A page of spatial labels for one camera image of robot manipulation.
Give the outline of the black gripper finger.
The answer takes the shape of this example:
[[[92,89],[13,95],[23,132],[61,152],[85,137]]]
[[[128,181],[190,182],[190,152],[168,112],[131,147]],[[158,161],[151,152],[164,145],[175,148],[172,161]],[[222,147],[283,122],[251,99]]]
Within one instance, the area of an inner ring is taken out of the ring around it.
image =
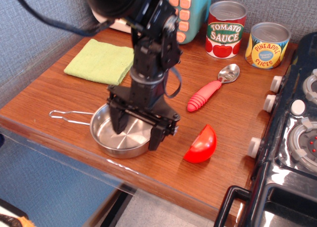
[[[154,125],[151,129],[149,151],[156,151],[164,138],[173,133],[172,126]]]
[[[125,110],[111,106],[110,118],[113,130],[116,134],[120,134],[127,126],[129,115],[125,112]]]

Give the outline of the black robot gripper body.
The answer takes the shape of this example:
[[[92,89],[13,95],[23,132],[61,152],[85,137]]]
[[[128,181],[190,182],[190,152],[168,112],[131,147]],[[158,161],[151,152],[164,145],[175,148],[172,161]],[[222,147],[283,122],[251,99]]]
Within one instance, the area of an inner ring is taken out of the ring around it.
[[[171,125],[174,135],[180,115],[164,100],[167,77],[158,83],[142,84],[132,80],[130,87],[108,86],[108,104],[125,110],[151,125]]]

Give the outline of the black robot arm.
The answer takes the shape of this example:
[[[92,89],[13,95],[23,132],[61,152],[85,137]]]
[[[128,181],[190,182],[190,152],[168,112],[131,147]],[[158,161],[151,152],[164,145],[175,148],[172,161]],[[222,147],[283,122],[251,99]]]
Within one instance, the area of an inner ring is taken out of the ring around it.
[[[87,0],[91,9],[112,24],[124,20],[131,27],[134,60],[131,85],[109,86],[108,104],[113,129],[121,133],[127,116],[153,127],[149,150],[156,150],[175,133],[179,114],[166,102],[169,71],[175,71],[181,50],[177,41],[177,16],[167,0]]]

